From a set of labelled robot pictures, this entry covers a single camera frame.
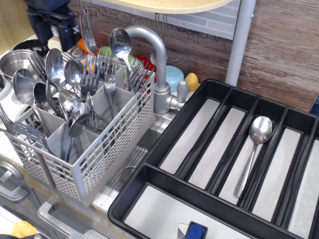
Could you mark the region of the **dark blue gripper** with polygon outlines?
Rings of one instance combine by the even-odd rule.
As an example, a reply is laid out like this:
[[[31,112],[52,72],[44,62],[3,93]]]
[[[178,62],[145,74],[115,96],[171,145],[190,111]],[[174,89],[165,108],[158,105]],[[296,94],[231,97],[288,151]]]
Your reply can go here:
[[[76,45],[77,25],[75,14],[68,7],[69,0],[24,0],[27,4],[27,15],[39,41],[47,44],[53,37],[51,25],[58,24],[58,34],[63,52]]]

